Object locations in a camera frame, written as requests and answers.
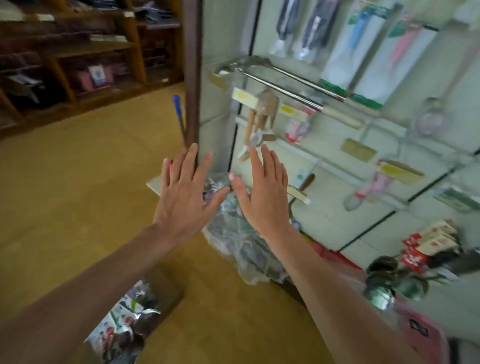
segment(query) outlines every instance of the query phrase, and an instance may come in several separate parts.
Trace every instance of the finger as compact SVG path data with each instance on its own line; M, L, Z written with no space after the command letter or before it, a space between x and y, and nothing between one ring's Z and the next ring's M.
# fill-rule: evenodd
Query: finger
M207 177L208 170L212 165L212 160L213 160L213 153L212 151L210 151L202 160L202 162L200 163L200 166L198 166L197 171L195 172L195 175L193 176L193 181L195 183L201 183L202 188L205 183L205 178Z
M170 184L170 160L168 158L165 158L163 160L162 174L160 179L160 192L162 192Z
M282 182L282 175L283 175L282 164L280 163L280 160L278 160L278 157L274 150L271 150L270 154L272 155L273 164L275 166L275 179L279 182Z
M222 202L225 201L229 193L230 187L228 186L218 190L215 195L213 195L212 200L206 206L204 206L204 213L206 218L205 223L207 223L213 216L215 216L218 208L220 207Z
M248 152L250 154L250 159L252 161L253 185L255 185L255 181L259 181L265 175L264 167L262 165L262 161L260 160L260 157L258 156L258 152L256 148L251 146L248 149Z
M283 174L282 174L282 185L283 187L287 188L288 187L288 173L287 169L285 166L282 164L282 169L283 169Z
M232 186L233 192L237 196L240 208L242 209L243 213L249 211L250 196L248 195L245 184L239 176L235 175L235 173L230 173L228 175L228 179L230 180L230 185Z
M197 159L198 144L192 143L188 149L187 155L181 166L180 179L183 181L191 181L193 178L193 170L195 169L195 161Z
M275 178L275 165L272 155L265 144L262 144L262 157L264 159L264 176L267 178Z
M172 169L170 170L170 184L175 183L180 178L181 172L181 165L183 164L183 160L187 155L187 150L183 149L182 152L175 158L172 164Z

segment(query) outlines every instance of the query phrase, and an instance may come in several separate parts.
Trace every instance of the left hand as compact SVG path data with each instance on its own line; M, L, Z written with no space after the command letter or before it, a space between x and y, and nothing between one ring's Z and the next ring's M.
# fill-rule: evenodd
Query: left hand
M195 171L198 144L175 158L170 172L170 160L163 161L160 201L155 210L154 225L162 239L179 244L198 233L215 215L230 187L219 190L210 203L204 205L203 190L213 154L208 153Z

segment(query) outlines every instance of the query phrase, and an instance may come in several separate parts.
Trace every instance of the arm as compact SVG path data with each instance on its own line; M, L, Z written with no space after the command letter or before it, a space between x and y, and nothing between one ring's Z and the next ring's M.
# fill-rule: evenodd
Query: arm
M254 148L253 187L241 179L232 188L251 225L265 238L297 286L335 362L342 364L422 364L401 337L302 239L288 221L287 171L274 151Z
M213 217L229 188L203 206L212 154L194 174L197 148L193 144L177 157L171 173L164 160L162 196L151 226L0 326L0 362L63 363L125 292Z

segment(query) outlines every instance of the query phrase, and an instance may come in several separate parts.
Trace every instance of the forearm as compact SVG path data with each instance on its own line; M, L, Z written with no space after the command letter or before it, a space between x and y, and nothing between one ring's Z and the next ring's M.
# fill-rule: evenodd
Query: forearm
M9 319L0 327L5 363L62 363L112 306L173 246L156 226Z
M293 279L337 363L423 363L298 232L289 231L269 245Z

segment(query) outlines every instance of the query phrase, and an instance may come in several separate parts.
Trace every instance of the hand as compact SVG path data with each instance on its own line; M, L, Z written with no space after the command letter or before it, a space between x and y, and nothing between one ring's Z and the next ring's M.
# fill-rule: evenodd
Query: hand
M213 154L208 153L194 173L198 145L192 144L175 158L171 171L165 158L162 168L160 201L155 210L154 225L162 239L178 244L198 233L215 215L230 192L229 187L219 190L204 206L203 190Z
M287 170L265 144L262 145L263 165L255 148L250 147L249 153L253 174L250 196L240 177L231 173L229 178L248 222L270 242L294 229L288 217Z

